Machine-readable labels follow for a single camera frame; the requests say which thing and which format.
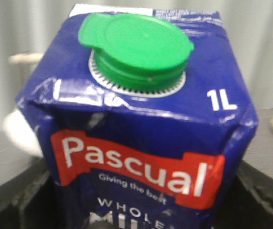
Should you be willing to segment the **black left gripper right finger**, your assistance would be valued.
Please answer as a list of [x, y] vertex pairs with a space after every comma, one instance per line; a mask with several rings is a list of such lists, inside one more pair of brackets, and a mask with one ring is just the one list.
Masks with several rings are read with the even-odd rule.
[[242, 162], [213, 227], [273, 229], [273, 179]]

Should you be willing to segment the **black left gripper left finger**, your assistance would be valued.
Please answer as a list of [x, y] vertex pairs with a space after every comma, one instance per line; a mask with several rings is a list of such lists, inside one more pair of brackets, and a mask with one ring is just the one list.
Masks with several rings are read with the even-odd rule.
[[55, 192], [44, 160], [0, 185], [0, 229], [55, 228]]

